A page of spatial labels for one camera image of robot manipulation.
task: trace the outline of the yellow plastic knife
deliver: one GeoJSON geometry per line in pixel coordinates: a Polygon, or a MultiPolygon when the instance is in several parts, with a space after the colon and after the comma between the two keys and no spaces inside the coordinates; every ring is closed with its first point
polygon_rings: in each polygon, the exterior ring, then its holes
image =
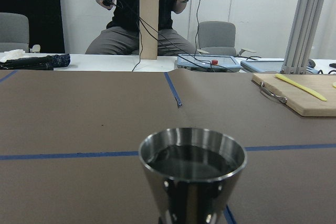
{"type": "Polygon", "coordinates": [[[298,87],[299,89],[305,90],[305,92],[310,93],[311,95],[315,96],[316,98],[320,99],[321,101],[324,101],[324,102],[327,101],[327,99],[323,95],[321,95],[320,93],[316,92],[315,90],[312,90],[312,89],[307,88],[307,87],[305,87],[305,86],[303,86],[301,84],[298,84],[297,82],[289,79],[288,77],[286,77],[286,76],[284,76],[284,75],[282,75],[280,73],[276,73],[275,77],[278,78],[278,79],[280,79],[280,80],[282,80],[282,81],[285,81],[285,82],[287,82],[289,84],[292,84],[295,87],[298,87]]]}

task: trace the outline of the dark curtain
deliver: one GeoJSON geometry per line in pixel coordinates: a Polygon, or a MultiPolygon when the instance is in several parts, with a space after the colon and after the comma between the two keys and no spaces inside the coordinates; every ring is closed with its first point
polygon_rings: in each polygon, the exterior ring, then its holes
{"type": "Polygon", "coordinates": [[[65,52],[60,0],[1,0],[0,12],[28,17],[30,47],[39,44],[41,52],[65,52]]]}

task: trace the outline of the white table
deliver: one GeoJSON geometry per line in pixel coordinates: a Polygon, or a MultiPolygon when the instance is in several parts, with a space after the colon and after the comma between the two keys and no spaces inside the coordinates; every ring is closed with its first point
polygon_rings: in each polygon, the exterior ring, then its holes
{"type": "MultiPolygon", "coordinates": [[[[44,57],[55,54],[26,54],[32,57],[44,57]]],[[[139,62],[137,55],[82,55],[70,54],[71,62],[66,68],[55,68],[56,71],[132,71],[139,62]]],[[[168,72],[177,68],[176,56],[158,56],[157,60],[141,60],[134,72],[168,72]]],[[[240,63],[244,58],[236,58],[240,63]]],[[[262,58],[262,60],[276,60],[274,58],[262,58]]],[[[327,74],[335,68],[329,67],[336,60],[314,59],[315,69],[327,74]]]]}

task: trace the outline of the gray chair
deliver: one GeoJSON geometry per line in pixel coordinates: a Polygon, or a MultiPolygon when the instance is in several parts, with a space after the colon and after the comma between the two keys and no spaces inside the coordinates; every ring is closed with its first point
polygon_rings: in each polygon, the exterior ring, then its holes
{"type": "Polygon", "coordinates": [[[240,56],[243,52],[256,52],[242,48],[236,51],[236,26],[230,22],[200,22],[198,30],[198,50],[202,54],[240,56]]]}
{"type": "Polygon", "coordinates": [[[40,45],[29,48],[29,22],[22,14],[0,13],[0,52],[22,49],[40,52],[40,45]]]}

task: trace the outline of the metal cup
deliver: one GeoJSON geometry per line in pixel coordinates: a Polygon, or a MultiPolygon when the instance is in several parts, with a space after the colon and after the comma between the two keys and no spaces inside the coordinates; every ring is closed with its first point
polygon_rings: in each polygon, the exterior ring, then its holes
{"type": "Polygon", "coordinates": [[[164,224],[217,223],[247,163],[233,138],[196,128],[148,136],[139,157],[164,224]]]}

